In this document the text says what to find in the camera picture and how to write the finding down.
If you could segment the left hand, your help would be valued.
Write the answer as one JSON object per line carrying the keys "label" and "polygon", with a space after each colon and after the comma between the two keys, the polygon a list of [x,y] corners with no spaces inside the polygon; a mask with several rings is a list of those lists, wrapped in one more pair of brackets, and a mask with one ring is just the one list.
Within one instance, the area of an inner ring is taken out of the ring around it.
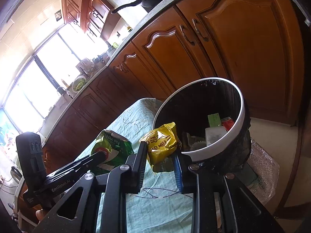
{"label": "left hand", "polygon": [[39,222],[41,222],[44,217],[47,215],[48,211],[44,210],[44,209],[40,209],[36,211],[36,217],[39,220]]}

